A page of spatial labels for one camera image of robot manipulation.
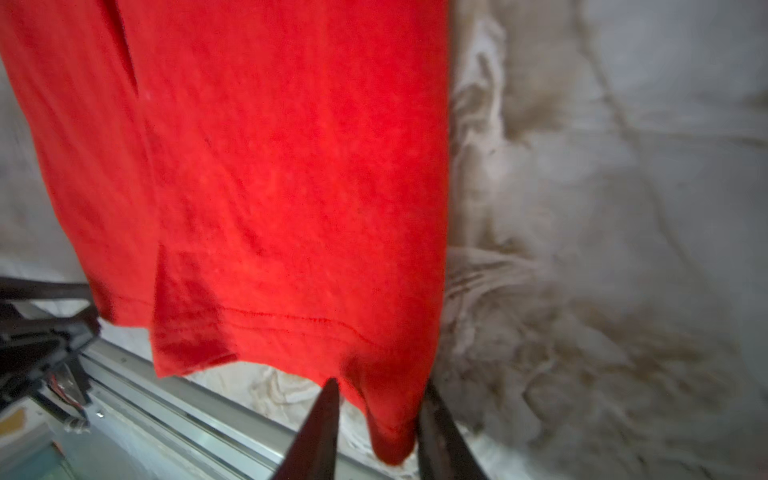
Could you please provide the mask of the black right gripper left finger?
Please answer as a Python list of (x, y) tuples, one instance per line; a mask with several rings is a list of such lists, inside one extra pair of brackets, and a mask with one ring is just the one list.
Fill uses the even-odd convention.
[(334, 480), (339, 414), (339, 386), (330, 378), (271, 479)]

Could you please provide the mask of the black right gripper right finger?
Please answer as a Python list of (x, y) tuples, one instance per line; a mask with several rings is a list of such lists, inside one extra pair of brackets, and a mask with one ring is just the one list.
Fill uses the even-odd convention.
[(417, 442), (422, 480), (488, 480), (433, 383), (419, 410)]

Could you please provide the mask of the red t shirt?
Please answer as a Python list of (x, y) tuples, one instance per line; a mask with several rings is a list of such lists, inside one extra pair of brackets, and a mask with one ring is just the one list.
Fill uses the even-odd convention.
[(156, 371), (336, 379), (411, 453), (448, 200), (446, 1), (5, 1), (1, 57), (100, 314)]

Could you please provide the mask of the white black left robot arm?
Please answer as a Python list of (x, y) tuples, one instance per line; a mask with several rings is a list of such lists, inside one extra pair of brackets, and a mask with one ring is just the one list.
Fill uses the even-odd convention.
[[(79, 300), (85, 307), (69, 317), (44, 314), (32, 319), (22, 303)], [(44, 386), (70, 406), (91, 403), (90, 381), (80, 363), (82, 353), (100, 335), (99, 312), (86, 283), (1, 279), (1, 409), (40, 393)]]

